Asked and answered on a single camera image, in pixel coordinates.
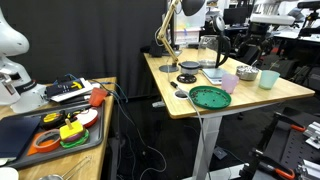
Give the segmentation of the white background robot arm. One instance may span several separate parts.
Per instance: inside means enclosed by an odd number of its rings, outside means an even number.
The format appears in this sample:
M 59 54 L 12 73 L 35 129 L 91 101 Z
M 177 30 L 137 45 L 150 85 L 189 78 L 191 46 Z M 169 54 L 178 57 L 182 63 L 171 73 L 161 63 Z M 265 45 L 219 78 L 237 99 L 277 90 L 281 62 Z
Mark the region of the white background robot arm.
M 46 86 L 38 84 L 21 64 L 9 59 L 28 50 L 27 38 L 7 23 L 0 9 L 0 105 L 9 105 L 15 113 L 29 112 L 48 103 Z

